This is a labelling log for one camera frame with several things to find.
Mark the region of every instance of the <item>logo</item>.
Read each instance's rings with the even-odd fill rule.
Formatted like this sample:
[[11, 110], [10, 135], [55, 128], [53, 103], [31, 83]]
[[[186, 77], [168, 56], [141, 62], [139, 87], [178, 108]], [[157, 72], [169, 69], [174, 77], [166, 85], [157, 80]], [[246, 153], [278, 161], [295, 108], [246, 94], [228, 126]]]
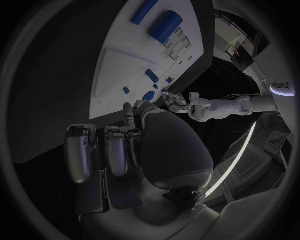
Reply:
[[291, 82], [286, 82], [286, 83], [272, 83], [272, 86], [274, 88], [277, 88], [277, 89], [291, 89], [292, 88], [292, 84]]

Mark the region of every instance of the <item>robotic hand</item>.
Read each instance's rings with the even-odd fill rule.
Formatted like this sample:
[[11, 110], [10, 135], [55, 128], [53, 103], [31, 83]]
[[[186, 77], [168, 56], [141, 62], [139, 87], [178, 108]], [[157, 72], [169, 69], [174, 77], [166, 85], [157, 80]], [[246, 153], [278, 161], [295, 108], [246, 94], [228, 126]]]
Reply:
[[232, 114], [247, 116], [253, 112], [278, 111], [271, 94], [255, 97], [245, 95], [234, 100], [207, 100], [200, 98], [199, 93], [191, 92], [190, 104], [181, 94], [164, 92], [162, 97], [171, 112], [188, 114], [190, 118], [201, 123], [210, 119], [225, 119]]

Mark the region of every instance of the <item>white robotic arm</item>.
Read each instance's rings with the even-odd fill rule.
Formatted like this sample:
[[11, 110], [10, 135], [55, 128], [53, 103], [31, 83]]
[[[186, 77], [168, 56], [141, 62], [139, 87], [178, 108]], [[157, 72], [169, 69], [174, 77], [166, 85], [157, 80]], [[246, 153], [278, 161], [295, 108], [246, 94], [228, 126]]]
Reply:
[[171, 112], [188, 114], [202, 123], [210, 119], [225, 119], [232, 114], [247, 116], [253, 112], [278, 111], [271, 94], [240, 96], [234, 100], [207, 100], [200, 98], [199, 93], [191, 92], [188, 104], [182, 95], [164, 92], [163, 100]]

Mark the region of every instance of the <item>purple light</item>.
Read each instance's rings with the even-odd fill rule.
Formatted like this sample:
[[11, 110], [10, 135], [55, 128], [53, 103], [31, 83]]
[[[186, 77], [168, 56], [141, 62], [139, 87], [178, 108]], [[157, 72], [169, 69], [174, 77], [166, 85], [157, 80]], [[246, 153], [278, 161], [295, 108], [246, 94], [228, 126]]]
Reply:
[[285, 96], [285, 97], [293, 97], [293, 96], [295, 96], [294, 93], [283, 93], [283, 92], [275, 91], [271, 86], [270, 86], [270, 90], [271, 90], [272, 93], [274, 93], [276, 95], [280, 95], [280, 96]]

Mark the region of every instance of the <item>glowing light strip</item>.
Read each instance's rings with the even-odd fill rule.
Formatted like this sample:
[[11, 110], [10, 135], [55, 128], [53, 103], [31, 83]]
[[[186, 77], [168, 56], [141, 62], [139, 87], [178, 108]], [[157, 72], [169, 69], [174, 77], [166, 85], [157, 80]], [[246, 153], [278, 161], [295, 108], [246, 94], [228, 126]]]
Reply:
[[235, 160], [233, 161], [233, 163], [231, 164], [231, 166], [228, 168], [228, 170], [224, 173], [224, 175], [219, 179], [219, 181], [217, 181], [215, 183], [215, 185], [212, 186], [211, 189], [209, 189], [207, 191], [207, 193], [205, 194], [207, 198], [209, 195], [211, 195], [224, 181], [225, 179], [229, 176], [229, 174], [232, 172], [232, 170], [235, 168], [235, 166], [237, 165], [237, 163], [239, 162], [239, 160], [241, 159], [243, 153], [245, 152], [246, 150], [246, 147], [250, 141], [250, 138], [253, 134], [253, 131], [254, 131], [254, 128], [255, 128], [255, 125], [256, 125], [256, 122], [253, 124], [253, 126], [251, 127], [251, 130], [249, 132], [249, 135], [244, 143], [244, 145], [242, 146], [240, 152], [238, 153], [238, 155], [236, 156]]
[[270, 90], [271, 90], [272, 93], [274, 93], [276, 95], [280, 95], [280, 96], [286, 96], [286, 97], [295, 96], [295, 94], [293, 94], [293, 93], [282, 93], [282, 92], [275, 91], [271, 86], [270, 86]]

